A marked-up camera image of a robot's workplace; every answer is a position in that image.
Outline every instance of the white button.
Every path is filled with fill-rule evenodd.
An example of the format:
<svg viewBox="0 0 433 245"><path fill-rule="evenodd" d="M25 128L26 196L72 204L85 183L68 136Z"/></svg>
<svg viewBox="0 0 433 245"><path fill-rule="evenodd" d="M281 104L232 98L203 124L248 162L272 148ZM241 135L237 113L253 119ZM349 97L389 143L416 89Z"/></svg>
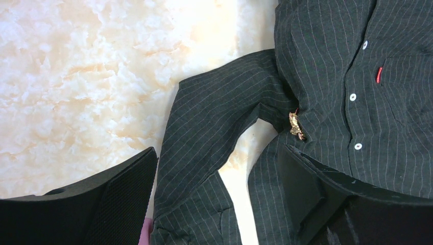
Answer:
<svg viewBox="0 0 433 245"><path fill-rule="evenodd" d="M363 144L358 143L355 145L355 150L361 150L362 147L363 147Z"/></svg>
<svg viewBox="0 0 433 245"><path fill-rule="evenodd" d="M363 44L363 50L365 50L367 48L367 46L368 46L368 41L365 41Z"/></svg>
<svg viewBox="0 0 433 245"><path fill-rule="evenodd" d="M349 99L350 99L350 101L355 101L355 99L356 99L356 94L351 94L350 95L350 97L349 97Z"/></svg>

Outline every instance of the shirt pocket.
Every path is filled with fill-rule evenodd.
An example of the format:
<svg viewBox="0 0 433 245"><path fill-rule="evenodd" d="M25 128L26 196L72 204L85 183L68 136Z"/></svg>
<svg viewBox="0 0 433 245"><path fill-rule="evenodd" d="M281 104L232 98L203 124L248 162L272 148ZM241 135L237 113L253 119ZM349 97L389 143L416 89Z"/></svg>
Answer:
<svg viewBox="0 0 433 245"><path fill-rule="evenodd" d="M433 56L386 58L380 87L394 118L415 132L433 132Z"/></svg>

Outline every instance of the beige marble surface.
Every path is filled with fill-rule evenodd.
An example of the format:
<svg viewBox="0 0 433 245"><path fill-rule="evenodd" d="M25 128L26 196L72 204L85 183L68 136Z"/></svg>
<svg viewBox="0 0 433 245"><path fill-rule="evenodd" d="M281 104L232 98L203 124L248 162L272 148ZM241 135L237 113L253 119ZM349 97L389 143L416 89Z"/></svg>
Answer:
<svg viewBox="0 0 433 245"><path fill-rule="evenodd" d="M149 146L159 154L178 82L272 48L276 5L0 1L0 198L44 194ZM220 170L246 223L246 178L273 136L260 121Z"/></svg>

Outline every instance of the gold charm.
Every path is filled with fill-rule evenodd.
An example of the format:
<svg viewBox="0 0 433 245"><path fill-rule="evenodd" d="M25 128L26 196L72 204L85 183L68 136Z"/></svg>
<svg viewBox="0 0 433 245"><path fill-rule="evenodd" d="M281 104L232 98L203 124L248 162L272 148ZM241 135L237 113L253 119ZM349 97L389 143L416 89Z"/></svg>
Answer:
<svg viewBox="0 0 433 245"><path fill-rule="evenodd" d="M290 129L290 133L293 135L298 135L300 140L305 140L304 133L302 133L301 127L299 126L297 113L298 113L298 109L296 110L295 113L290 112L288 114L290 125L292 125L292 129Z"/></svg>

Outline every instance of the pinstripe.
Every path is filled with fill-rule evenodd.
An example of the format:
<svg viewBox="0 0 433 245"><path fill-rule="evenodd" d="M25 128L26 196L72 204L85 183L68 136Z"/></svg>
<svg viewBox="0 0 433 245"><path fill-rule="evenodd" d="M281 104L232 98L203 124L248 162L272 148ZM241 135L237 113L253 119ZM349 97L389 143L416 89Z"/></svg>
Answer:
<svg viewBox="0 0 433 245"><path fill-rule="evenodd" d="M279 133L248 178L261 245L298 244L276 167L281 144L362 181L429 198L432 23L427 0L281 0L275 50L179 85L158 169L155 245L241 244L216 171L258 118ZM307 141L289 133L287 115L298 107Z"/></svg>

